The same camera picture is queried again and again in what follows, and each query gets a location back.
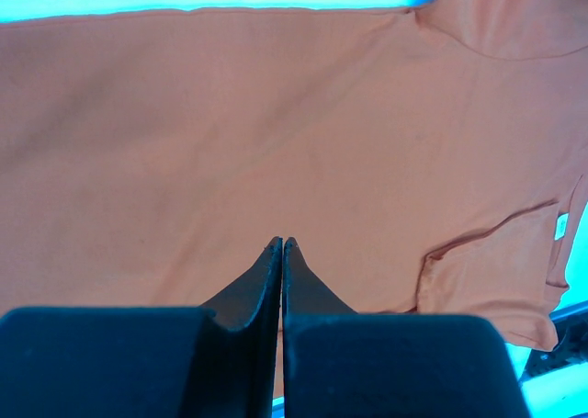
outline garment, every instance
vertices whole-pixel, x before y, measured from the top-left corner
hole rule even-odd
[[[295,236],[357,311],[550,349],[587,46],[588,0],[2,25],[0,309],[199,304]]]

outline dark object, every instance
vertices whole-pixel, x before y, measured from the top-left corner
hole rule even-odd
[[[355,313],[278,238],[200,307],[8,313],[0,416],[269,417],[282,270],[288,418],[529,416],[488,322]]]
[[[531,352],[522,381],[588,361],[588,302],[554,311],[551,320],[559,343],[551,352]]]

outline clothing tag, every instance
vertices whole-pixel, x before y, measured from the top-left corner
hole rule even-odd
[[[562,214],[558,217],[558,223],[555,228],[555,240],[558,241],[566,235],[566,228],[568,227],[568,218],[570,213]]]

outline orange fabric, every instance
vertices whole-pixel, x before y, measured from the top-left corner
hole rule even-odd
[[[0,309],[199,304],[282,235],[358,311],[550,349],[587,45],[588,0],[3,25]]]

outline orange shirt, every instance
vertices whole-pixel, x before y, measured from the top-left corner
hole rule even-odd
[[[199,304],[295,236],[357,311],[550,349],[587,46],[588,0],[2,25],[0,308]]]

